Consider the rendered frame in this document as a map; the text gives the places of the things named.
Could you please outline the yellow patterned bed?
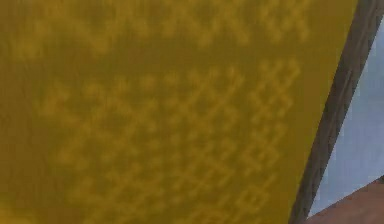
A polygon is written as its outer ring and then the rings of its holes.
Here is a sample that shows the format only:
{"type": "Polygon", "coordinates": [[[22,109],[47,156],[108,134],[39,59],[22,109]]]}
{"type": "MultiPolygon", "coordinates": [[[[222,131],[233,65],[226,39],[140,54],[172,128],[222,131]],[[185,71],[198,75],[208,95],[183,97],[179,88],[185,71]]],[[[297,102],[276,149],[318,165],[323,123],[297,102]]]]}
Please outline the yellow patterned bed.
{"type": "Polygon", "coordinates": [[[0,224],[303,224],[384,0],[0,0],[0,224]]]}

